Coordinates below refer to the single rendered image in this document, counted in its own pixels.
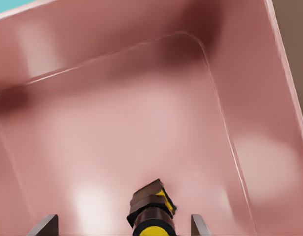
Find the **black and yellow button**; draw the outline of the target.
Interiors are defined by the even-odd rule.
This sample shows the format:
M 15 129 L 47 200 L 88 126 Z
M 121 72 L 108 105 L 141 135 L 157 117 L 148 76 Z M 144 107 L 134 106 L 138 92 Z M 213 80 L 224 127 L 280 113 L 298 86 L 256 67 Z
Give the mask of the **black and yellow button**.
M 133 193 L 127 221 L 132 236 L 177 236 L 173 217 L 176 205 L 157 179 Z

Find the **pink plastic box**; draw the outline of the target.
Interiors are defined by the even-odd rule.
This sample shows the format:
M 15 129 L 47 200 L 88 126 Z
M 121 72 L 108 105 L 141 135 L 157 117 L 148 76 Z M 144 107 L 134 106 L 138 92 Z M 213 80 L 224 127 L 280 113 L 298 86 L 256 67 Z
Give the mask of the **pink plastic box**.
M 123 236 L 160 179 L 211 233 L 303 236 L 303 117 L 272 0 L 35 0 L 0 13 L 0 236 Z

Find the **pale blue-green tray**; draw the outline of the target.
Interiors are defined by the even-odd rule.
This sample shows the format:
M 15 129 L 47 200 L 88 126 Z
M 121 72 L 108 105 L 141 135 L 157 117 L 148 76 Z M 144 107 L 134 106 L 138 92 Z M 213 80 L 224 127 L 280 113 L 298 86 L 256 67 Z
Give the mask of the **pale blue-green tray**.
M 0 14 L 5 12 L 22 12 L 31 7 L 37 0 L 0 0 Z

